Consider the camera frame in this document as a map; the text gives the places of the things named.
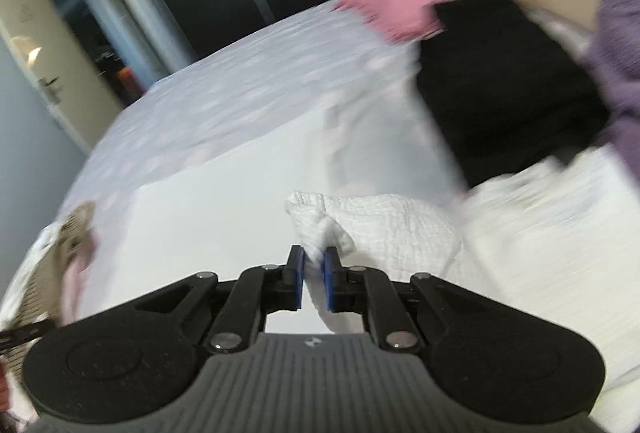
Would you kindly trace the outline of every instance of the metal screw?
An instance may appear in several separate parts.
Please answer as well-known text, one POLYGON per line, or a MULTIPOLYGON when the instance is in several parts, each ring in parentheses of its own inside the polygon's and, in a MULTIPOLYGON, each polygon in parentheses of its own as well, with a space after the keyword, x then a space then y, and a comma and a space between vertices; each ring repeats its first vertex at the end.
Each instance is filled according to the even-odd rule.
POLYGON ((404 350, 407 348, 415 347, 418 344, 418 338, 411 332, 400 330, 398 332, 391 332, 385 338, 386 344, 397 350, 404 350))
POLYGON ((242 337, 233 332, 221 332, 211 338, 211 346, 220 352, 227 352, 240 346, 242 337))

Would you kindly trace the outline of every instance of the open door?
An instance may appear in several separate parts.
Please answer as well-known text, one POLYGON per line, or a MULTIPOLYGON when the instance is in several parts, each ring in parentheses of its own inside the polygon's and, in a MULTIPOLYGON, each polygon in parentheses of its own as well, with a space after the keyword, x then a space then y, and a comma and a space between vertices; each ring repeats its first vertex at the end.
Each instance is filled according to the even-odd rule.
POLYGON ((123 106, 52 1, 0 0, 0 22, 50 113, 84 149, 94 147, 123 106))

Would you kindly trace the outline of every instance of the door handle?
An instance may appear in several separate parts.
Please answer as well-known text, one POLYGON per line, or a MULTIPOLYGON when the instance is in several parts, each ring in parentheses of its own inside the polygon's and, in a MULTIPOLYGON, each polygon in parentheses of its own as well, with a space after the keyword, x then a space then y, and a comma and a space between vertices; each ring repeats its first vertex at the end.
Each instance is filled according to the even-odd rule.
POLYGON ((53 78, 51 81, 47 81, 44 78, 38 80, 42 93, 47 98, 47 101, 52 105, 59 105, 62 102, 60 99, 60 92, 62 91, 62 85, 53 86, 60 78, 53 78))

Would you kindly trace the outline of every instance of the purple cloth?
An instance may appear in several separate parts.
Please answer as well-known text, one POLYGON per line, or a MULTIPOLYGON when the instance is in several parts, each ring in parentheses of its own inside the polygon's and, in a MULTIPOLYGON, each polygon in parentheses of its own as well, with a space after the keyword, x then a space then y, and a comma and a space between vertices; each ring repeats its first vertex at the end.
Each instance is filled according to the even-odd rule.
POLYGON ((604 139, 640 181, 640 0, 601 0, 584 64, 611 110, 604 139))

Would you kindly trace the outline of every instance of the black cloth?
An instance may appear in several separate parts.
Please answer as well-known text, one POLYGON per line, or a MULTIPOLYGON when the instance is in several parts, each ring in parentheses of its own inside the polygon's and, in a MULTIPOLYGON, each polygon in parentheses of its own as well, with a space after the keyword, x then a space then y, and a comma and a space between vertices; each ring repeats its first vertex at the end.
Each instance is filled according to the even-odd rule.
POLYGON ((417 89, 470 187, 583 150, 609 112, 588 74, 511 0, 435 6, 417 89))

